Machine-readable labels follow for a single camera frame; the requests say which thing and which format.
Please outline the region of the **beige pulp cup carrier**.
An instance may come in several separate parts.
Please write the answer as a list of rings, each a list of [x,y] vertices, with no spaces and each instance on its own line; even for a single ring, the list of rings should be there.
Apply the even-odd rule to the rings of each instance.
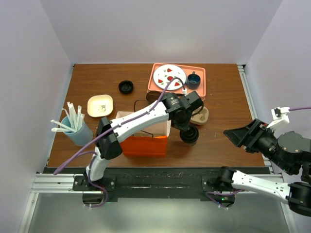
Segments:
[[[195,125],[204,125],[206,124],[209,116],[209,111],[207,107],[203,107],[196,109],[193,113],[193,116],[190,119],[190,123],[195,124]]]

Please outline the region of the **orange paper bag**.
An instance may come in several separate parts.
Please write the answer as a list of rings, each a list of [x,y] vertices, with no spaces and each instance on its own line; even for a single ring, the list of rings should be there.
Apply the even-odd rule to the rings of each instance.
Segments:
[[[113,132],[125,156],[165,156],[171,121],[162,102],[153,102],[136,112],[119,111],[111,125],[117,126]],[[154,137],[133,136],[137,132],[151,133]]]

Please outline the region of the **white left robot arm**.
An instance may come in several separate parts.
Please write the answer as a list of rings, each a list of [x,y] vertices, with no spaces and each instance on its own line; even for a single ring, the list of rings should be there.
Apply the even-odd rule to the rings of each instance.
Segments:
[[[154,103],[127,116],[113,120],[103,117],[94,141],[95,154],[86,167],[84,186],[89,190],[98,189],[110,160],[122,154],[121,142],[147,127],[169,121],[173,128],[180,131],[183,142],[195,143],[199,132],[190,119],[195,110],[202,110],[203,107],[204,103],[195,91],[182,96],[168,93],[161,94]]]

